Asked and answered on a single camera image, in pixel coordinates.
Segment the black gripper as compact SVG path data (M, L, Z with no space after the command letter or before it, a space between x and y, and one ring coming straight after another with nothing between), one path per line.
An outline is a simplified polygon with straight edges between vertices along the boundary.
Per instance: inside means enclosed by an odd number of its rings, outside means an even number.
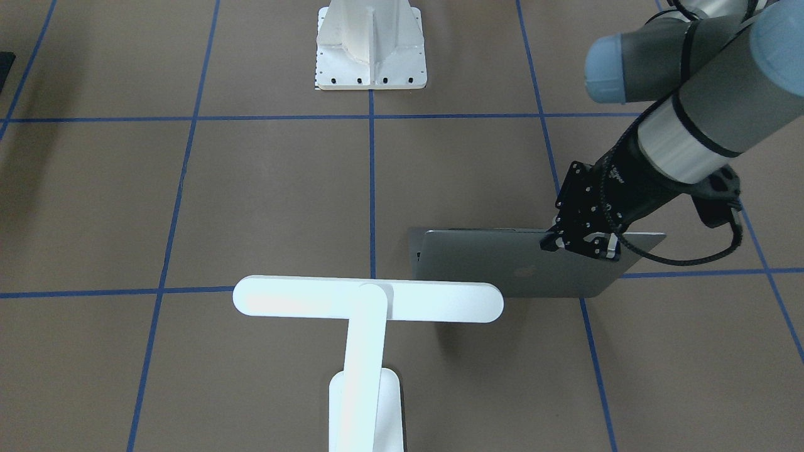
M652 261L660 257L625 236L632 223L651 215L685 191L685 184L658 171L637 139L626 139L594 165L572 162L555 206L554 226L545 231L540 249L619 261L621 252Z

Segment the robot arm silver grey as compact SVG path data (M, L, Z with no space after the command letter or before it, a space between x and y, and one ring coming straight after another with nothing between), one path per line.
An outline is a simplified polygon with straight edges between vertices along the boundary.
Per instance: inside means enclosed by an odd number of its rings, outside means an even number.
M541 249L617 261L623 249L697 266L742 244L740 178L730 163L802 116L801 1L672 1L640 29L598 38L585 59L595 102L648 109L596 163L572 163ZM626 235L679 195L726 249L697 259L654 255Z

